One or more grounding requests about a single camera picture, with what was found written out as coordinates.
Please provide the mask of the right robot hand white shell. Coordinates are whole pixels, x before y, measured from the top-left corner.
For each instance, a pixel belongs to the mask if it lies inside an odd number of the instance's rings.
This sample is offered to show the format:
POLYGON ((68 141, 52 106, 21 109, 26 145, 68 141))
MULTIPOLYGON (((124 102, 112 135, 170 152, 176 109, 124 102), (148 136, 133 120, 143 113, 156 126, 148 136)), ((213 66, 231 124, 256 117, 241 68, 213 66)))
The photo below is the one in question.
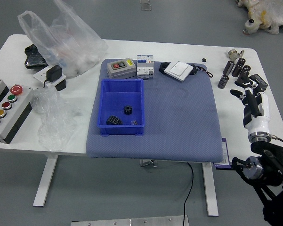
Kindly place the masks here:
POLYGON ((247 75, 234 82, 244 88, 244 92, 230 90, 231 95, 241 100, 243 110, 243 126, 248 130, 248 140, 251 143, 270 142, 272 135, 269 129, 270 108, 269 100, 261 85, 247 75))

